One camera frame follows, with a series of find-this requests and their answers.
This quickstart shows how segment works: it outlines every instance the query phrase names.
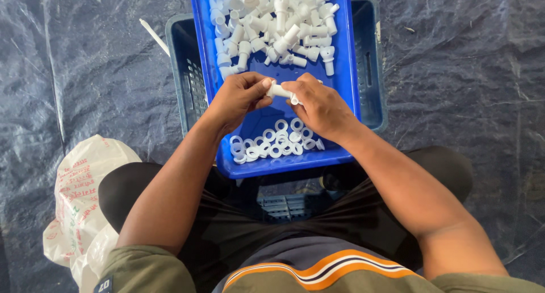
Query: black shoe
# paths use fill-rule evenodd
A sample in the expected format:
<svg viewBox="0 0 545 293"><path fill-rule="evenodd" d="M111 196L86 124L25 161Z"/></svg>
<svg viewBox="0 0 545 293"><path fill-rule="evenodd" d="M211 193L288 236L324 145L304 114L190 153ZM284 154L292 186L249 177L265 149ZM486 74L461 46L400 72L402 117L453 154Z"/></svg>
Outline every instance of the black shoe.
<svg viewBox="0 0 545 293"><path fill-rule="evenodd" d="M322 171L320 185L327 191L348 192L367 178L367 173L357 162L330 165Z"/></svg>

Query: white stripe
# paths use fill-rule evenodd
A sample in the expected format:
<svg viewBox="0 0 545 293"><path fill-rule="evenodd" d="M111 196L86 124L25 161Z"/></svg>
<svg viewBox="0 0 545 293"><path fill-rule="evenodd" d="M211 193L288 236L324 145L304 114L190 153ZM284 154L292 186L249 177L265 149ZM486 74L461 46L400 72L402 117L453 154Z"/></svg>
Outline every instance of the white stripe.
<svg viewBox="0 0 545 293"><path fill-rule="evenodd" d="M378 263L378 262L376 262L376 261L374 261L374 260L372 260L372 259L369 259L369 258L367 258L367 257L358 256L358 255L348 255L348 256L344 256L344 257L341 257L341 258L339 258L339 259L336 259L336 260L334 260L334 261L332 261L332 262L329 262L329 263L326 264L322 269L320 269L319 271L317 271L316 273L314 273L314 275L310 275L310 276L307 276L307 277L300 277L300 278L302 278L302 279L312 279L312 278L314 278L314 277L316 277L316 276L322 274L326 269L328 269L328 268L331 267L332 265L337 264L337 262L343 261L343 260L348 259L348 258L360 258L360 259L365 259L365 260L368 260L368 261L370 261L370 262L372 262L372 263L375 263L375 264L377 264L377 265L379 265L379 266L382 266L382 267L395 267L395 266L401 266L401 265L399 265L399 264L397 264L397 263L396 263L396 264L383 264L383 263ZM227 281L230 281L231 278L236 277L238 274L240 274L240 273L242 273L242 272L250 271L250 270L252 270L252 269L255 269L255 267L251 267L251 268L249 268L249 269L243 269L243 270L237 272L236 274L232 275L231 277L229 277L229 278L227 279Z"/></svg>
<svg viewBox="0 0 545 293"><path fill-rule="evenodd" d="M327 269L327 267L330 267L331 264L335 263L335 262L339 262L340 260L342 259L346 259L346 258L349 258L349 257L352 257L352 258L363 258L363 259L366 259L366 260L369 260L371 262L375 262L376 264L378 264L379 266L376 266L374 264L371 264L369 262L365 262L365 261L361 261L361 260L350 260L350 261L347 261L347 262L343 262L342 264L339 264L338 266L334 267L333 269L331 269L329 272L327 272L325 275L321 276L320 278L314 280L314 281L306 281L307 279L312 279L314 277L316 277L317 275L320 275L321 273L324 272L325 269ZM347 265L350 265L352 263L364 263L364 264L367 264L367 265L370 265L370 266L373 266L373 267L376 267L377 269L380 269L384 272L398 272L398 271L403 271L403 270L409 270L409 269L406 269L405 267L401 266L401 265L382 265L376 261L373 261L369 258L366 258L366 257L362 257L362 256L357 256L357 255L353 255L353 256L345 256L343 258L340 258L338 260L335 260L334 262L331 262L330 264L326 265L323 269L320 270L320 272L317 272L315 273L314 275L312 276L306 276L306 277L302 277L302 276L299 276L293 269L291 269L290 267L287 267L287 266L283 266L283 265L276 265L276 264L270 264L270 265L262 265L262 266L255 266L255 267L252 267L252 268L249 268L249 269L244 269L238 273L236 273L235 275L229 277L229 279L227 280L227 282L225 282L225 285L223 286L224 288L232 281L232 279L234 277L236 277L237 275L239 275L240 273L242 272L246 272L246 271L252 271L252 270L255 270L255 269L266 269L266 268L269 268L269 267L279 267L281 269L286 269L287 271L289 271L290 273L292 273L297 279L299 279L301 282L305 283L305 284L315 284L315 283L318 283L318 282L321 282L323 280L325 280L327 277L331 276L334 272L336 272L338 269L344 267L344 266L347 266ZM397 269L385 269L384 267L395 267L395 266L398 266Z"/></svg>

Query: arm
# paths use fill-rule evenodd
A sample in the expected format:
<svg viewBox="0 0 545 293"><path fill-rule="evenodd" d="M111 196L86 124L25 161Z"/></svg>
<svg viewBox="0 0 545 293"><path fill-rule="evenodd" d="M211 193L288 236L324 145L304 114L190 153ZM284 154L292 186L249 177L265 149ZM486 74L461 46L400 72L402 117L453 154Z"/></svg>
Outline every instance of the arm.
<svg viewBox="0 0 545 293"><path fill-rule="evenodd" d="M229 76L201 119L136 200L117 247L150 245L177 255L191 230L218 145L247 112L272 103L271 80L258 73Z"/></svg>
<svg viewBox="0 0 545 293"><path fill-rule="evenodd" d="M334 89L310 74L282 87L305 105L292 106L301 120L356 158L393 215L418 239L427 279L463 272L508 276L485 231L458 199L361 124Z"/></svg>

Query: person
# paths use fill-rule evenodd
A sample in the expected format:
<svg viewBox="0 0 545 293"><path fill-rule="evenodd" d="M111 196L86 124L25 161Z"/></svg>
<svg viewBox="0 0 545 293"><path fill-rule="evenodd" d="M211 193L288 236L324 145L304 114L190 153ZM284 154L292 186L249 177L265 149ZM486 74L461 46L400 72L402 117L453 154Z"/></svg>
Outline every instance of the person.
<svg viewBox="0 0 545 293"><path fill-rule="evenodd" d="M357 160L320 180L348 192L287 224L213 195L233 188L212 166L221 139L272 103L270 85L253 72L227 77L164 166L130 163L103 179L100 208L119 240L95 292L545 292L509 277L460 203L472 186L467 158L438 146L398 151L310 74L281 85L303 102L292 109L310 129Z"/></svg>

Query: right hand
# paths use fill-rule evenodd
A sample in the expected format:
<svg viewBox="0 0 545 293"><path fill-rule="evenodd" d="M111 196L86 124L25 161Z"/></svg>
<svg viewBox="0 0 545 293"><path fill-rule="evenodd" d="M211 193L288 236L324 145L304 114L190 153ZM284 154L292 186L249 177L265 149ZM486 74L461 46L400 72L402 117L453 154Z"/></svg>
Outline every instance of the right hand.
<svg viewBox="0 0 545 293"><path fill-rule="evenodd" d="M289 99L286 100L295 114L312 131L330 141L342 145L347 135L362 126L337 91L324 86L309 73L304 73L297 81L283 82L281 86L295 93L305 105L292 105Z"/></svg>

